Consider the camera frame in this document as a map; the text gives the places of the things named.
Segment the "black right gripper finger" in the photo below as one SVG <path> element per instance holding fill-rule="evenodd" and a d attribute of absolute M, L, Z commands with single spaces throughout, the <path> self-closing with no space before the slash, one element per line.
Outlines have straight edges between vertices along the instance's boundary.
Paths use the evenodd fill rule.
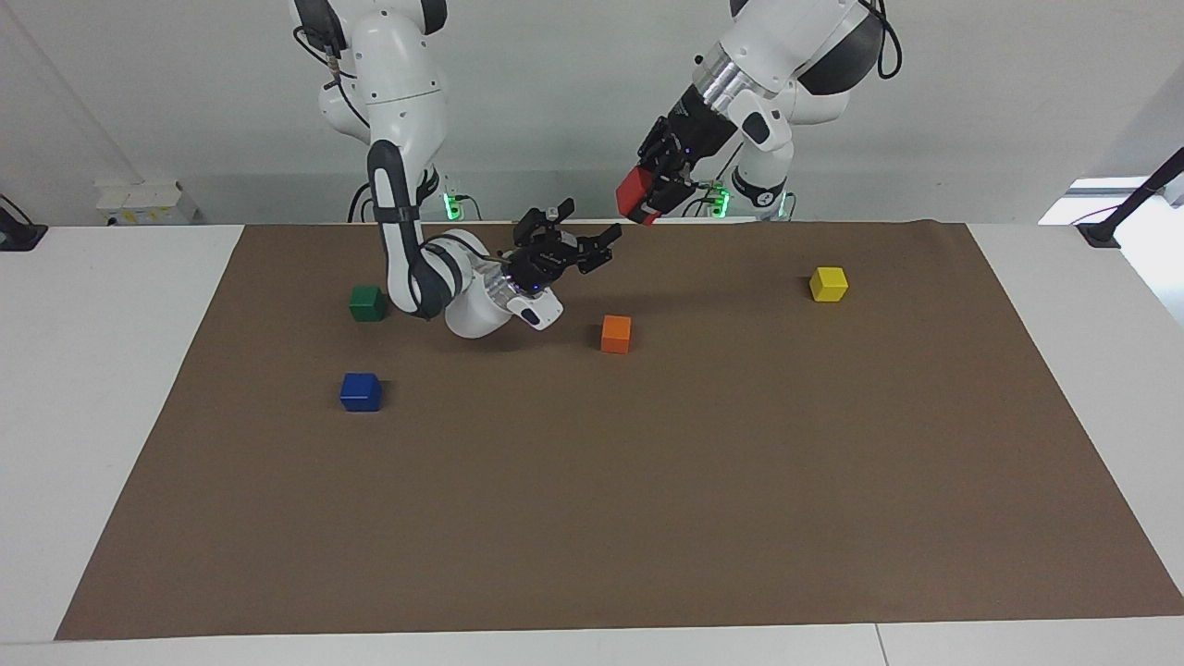
<path fill-rule="evenodd" d="M 558 225 L 565 222 L 570 214 L 574 214 L 574 211 L 575 201 L 572 197 L 547 210 L 529 209 L 514 225 L 515 243 L 534 243 L 540 233 L 545 238 L 548 233 L 556 233 Z"/>
<path fill-rule="evenodd" d="M 580 236 L 575 239 L 575 268 L 586 275 L 612 260 L 612 245 L 620 239 L 620 224 L 609 225 L 596 236 Z"/>

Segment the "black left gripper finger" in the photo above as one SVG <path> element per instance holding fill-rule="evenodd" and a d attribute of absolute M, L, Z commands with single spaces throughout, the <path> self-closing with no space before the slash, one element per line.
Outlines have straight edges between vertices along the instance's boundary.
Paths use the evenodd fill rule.
<path fill-rule="evenodd" d="M 682 172 L 682 143 L 667 117 L 657 117 L 637 151 L 637 167 L 654 180 L 676 180 Z"/>
<path fill-rule="evenodd" d="M 686 199 L 699 192 L 699 185 L 686 172 L 646 172 L 646 222 L 670 214 Z"/>

